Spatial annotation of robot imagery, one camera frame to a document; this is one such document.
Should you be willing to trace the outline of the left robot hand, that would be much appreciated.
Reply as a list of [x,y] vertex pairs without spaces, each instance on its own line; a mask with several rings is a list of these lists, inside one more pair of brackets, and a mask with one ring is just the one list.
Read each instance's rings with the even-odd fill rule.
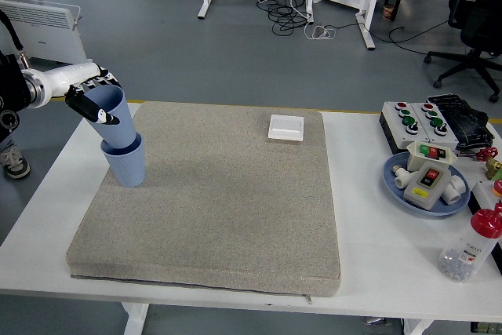
[[79,113],[83,118],[96,124],[118,125],[120,118],[104,110],[84,95],[82,85],[97,80],[120,87],[114,75],[95,63],[74,64],[59,67],[34,76],[41,90],[40,101],[35,107],[46,105],[53,97],[64,96],[67,106]]

